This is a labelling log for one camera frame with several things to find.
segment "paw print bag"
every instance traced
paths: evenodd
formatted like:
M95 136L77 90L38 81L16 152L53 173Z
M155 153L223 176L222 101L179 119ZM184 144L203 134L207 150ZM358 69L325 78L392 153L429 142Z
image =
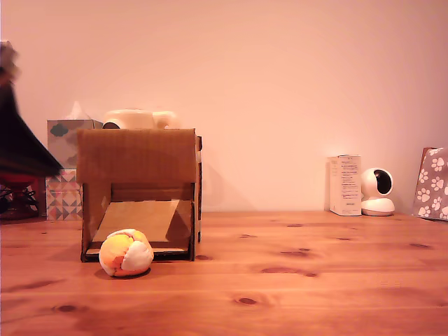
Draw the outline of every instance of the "paw print bag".
M426 152L417 182L412 215L448 221L448 148Z

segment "cardboard tunnel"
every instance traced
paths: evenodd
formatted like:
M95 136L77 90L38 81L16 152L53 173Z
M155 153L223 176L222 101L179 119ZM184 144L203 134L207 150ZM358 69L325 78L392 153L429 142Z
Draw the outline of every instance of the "cardboard tunnel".
M109 234L142 231L155 259L195 259L202 139L194 129L80 129L81 260L98 261Z

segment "white box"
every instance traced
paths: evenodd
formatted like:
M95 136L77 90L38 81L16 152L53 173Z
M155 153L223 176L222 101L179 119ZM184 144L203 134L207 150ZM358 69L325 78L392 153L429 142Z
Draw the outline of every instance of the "white box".
M341 216L361 215L361 157L330 157L330 210Z

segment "tissue box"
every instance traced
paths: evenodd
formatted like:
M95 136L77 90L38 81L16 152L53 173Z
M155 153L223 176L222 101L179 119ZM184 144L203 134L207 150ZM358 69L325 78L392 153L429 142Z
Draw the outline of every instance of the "tissue box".
M76 169L63 169L59 176L47 178L45 184L49 221L83 219L82 188L76 182Z
M76 131L102 128L96 120L48 120L48 151L65 169L75 169L78 140Z

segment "paw print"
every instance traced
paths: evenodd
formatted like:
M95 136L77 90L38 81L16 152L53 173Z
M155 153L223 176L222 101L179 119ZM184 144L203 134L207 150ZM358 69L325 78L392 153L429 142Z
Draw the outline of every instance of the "paw print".
M425 181L428 179L428 172L425 171L425 169L422 169L420 171L419 180L420 183L425 183Z
M427 202L429 200L429 194L431 192L429 189L422 188L421 190L417 191L417 199L421 200L423 203Z
M434 191L439 191L440 189L443 188L444 181L441 180L439 176L433 178L431 182L433 182L433 184L431 184L431 187L433 187Z
M448 206L442 209L439 215L440 219L448 219Z
M424 208L421 207L419 210L419 216L429 217L430 213L431 213L431 210L429 209L429 206L425 206Z
M441 203L441 201L442 201L442 198L441 197L437 197L437 198L435 198L434 199L434 203L433 203L433 205L431 205L431 208L433 208L434 210L438 210L438 209L440 209L440 203Z
M433 155L439 153L442 149L443 149L443 148L431 149L431 150L429 151L429 154L430 154L431 156L433 156Z
M439 157L439 159L433 159L433 164L431 165L431 167L434 168L436 172L440 172L444 164L445 161L441 157Z

